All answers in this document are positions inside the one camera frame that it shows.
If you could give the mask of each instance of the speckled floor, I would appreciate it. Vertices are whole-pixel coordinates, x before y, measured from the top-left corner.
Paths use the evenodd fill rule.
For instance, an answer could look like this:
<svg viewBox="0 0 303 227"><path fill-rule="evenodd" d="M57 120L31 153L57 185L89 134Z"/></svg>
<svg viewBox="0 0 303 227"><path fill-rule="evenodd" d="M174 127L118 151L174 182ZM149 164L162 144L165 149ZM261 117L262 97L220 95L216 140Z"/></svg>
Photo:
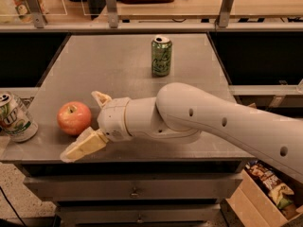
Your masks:
<svg viewBox="0 0 303 227"><path fill-rule="evenodd" d="M0 136L0 155L4 151L9 138ZM53 217L56 206L52 202L42 202L33 195L24 185L25 176L14 166L0 163L0 186L7 195L7 198L14 206L21 218ZM16 218L4 196L0 193L0 219ZM66 223L62 227L71 227ZM222 214L216 219L208 221L202 226L217 227L242 227L241 221L229 207L226 201L222 203ZM302 227L303 217L297 218L284 227Z"/></svg>

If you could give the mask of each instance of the silver can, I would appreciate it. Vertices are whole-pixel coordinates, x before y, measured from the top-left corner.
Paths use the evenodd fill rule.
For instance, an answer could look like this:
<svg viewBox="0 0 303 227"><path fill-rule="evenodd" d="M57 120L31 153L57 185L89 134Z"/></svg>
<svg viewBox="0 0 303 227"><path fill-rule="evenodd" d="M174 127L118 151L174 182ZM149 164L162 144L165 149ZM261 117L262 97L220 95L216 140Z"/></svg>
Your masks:
<svg viewBox="0 0 303 227"><path fill-rule="evenodd" d="M157 35L151 42L151 69L155 76L167 76L170 72L172 42Z"/></svg>
<svg viewBox="0 0 303 227"><path fill-rule="evenodd" d="M38 130L21 98L10 92L0 92L0 127L15 142L28 140Z"/></svg>

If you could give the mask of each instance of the gray tabletop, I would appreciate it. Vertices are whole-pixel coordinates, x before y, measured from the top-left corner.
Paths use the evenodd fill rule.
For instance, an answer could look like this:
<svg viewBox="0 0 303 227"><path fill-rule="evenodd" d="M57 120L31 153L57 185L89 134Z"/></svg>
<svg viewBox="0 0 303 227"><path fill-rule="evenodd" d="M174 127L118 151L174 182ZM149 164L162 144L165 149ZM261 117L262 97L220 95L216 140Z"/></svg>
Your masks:
<svg viewBox="0 0 303 227"><path fill-rule="evenodd" d="M99 108L91 97L101 91L115 97L156 96L170 82L183 82L220 98L235 101L217 56L205 34L170 34L173 43L170 74L152 76L152 39L155 35L72 36L56 60L30 105L39 124L37 134L22 144L9 142L0 158L6 163L60 163L60 154L76 140L57 126L56 114L63 103L78 100L93 114L98 128ZM179 161L251 157L225 140L203 132L191 144L165 144L134 139L108 143L106 148L80 162Z"/></svg>

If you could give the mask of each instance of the green can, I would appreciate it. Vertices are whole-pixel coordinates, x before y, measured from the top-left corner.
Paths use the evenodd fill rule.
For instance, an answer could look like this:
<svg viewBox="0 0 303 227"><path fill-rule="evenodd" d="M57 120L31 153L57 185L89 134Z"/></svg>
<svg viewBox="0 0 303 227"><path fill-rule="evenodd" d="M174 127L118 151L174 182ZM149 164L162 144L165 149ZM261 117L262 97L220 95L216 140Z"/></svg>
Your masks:
<svg viewBox="0 0 303 227"><path fill-rule="evenodd" d="M169 38L157 35L151 42L151 69L158 77L170 72L172 42Z"/></svg>

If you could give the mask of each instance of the black surface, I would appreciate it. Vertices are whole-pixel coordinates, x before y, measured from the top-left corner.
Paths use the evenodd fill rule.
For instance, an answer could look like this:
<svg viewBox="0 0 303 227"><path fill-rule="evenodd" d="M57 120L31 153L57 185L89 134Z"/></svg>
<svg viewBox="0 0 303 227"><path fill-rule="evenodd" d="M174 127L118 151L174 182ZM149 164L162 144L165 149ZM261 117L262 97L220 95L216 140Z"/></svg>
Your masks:
<svg viewBox="0 0 303 227"><path fill-rule="evenodd" d="M0 87L35 87L67 33L0 33Z"/></svg>
<svg viewBox="0 0 303 227"><path fill-rule="evenodd" d="M302 32L212 32L233 85L297 84L303 78Z"/></svg>

